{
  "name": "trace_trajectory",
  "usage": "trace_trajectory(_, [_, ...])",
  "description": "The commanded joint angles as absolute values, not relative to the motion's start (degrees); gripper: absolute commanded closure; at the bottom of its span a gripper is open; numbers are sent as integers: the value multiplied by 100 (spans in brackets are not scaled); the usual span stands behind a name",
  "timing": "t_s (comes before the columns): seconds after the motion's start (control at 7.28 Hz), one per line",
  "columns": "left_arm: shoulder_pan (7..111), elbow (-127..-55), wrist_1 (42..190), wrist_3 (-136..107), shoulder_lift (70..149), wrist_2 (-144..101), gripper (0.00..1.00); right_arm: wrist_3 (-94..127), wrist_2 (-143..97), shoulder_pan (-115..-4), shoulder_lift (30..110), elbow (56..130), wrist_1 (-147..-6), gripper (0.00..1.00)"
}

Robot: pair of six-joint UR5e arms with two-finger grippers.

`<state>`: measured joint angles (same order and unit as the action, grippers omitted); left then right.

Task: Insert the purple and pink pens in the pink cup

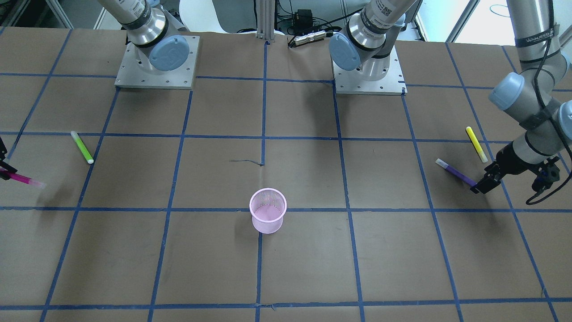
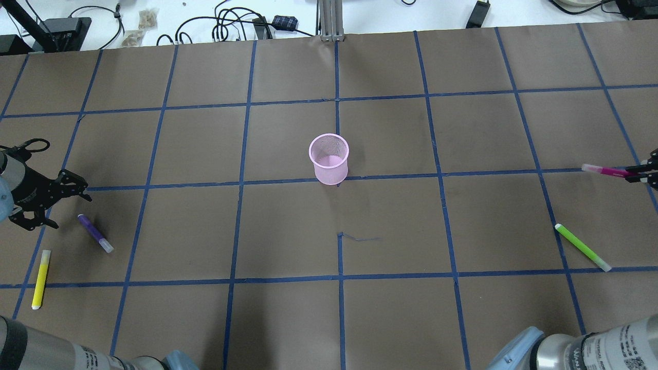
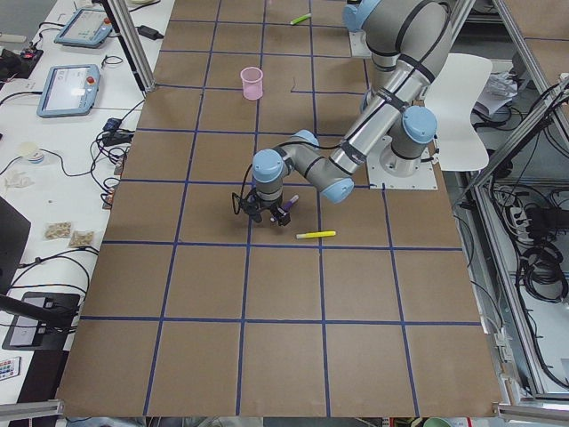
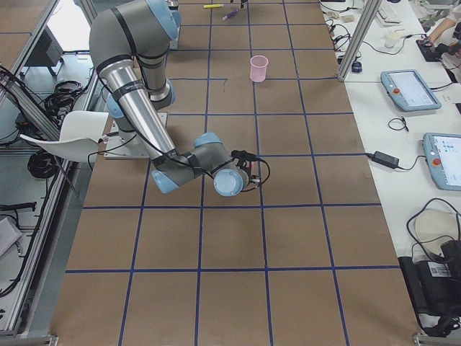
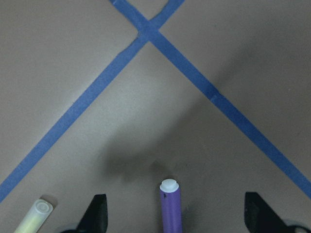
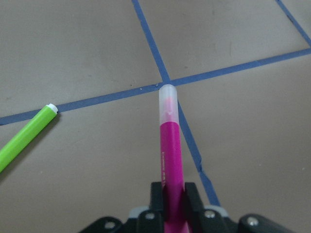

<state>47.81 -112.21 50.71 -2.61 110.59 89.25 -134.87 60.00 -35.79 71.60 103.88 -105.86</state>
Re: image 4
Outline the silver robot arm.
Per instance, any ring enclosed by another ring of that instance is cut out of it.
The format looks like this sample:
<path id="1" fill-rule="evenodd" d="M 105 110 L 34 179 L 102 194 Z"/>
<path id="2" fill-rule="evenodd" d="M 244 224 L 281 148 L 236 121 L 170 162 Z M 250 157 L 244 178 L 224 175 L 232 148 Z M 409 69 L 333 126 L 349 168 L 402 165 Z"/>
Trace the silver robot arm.
<path id="1" fill-rule="evenodd" d="M 100 12 L 89 35 L 97 75 L 145 146 L 155 167 L 152 178 L 162 193 L 202 174 L 212 178 L 215 191 L 224 197 L 251 191 L 265 182 L 252 172 L 258 160 L 254 154 L 227 152 L 212 132 L 202 134 L 182 154 L 161 122 L 158 110 L 174 102 L 166 56 L 178 37 L 175 16 L 166 1 L 131 1 Z"/>

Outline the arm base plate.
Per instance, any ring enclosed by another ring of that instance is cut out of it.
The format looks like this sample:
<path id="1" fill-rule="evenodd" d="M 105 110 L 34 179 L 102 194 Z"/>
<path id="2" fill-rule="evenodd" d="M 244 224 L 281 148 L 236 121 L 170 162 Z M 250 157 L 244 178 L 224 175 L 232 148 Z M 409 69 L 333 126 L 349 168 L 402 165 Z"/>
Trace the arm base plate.
<path id="1" fill-rule="evenodd" d="M 107 134 L 104 142 L 106 143 L 106 159 L 147 159 L 149 157 L 142 139 L 131 131 L 127 119 L 116 112 L 110 112 L 112 120 L 111 133 Z"/>

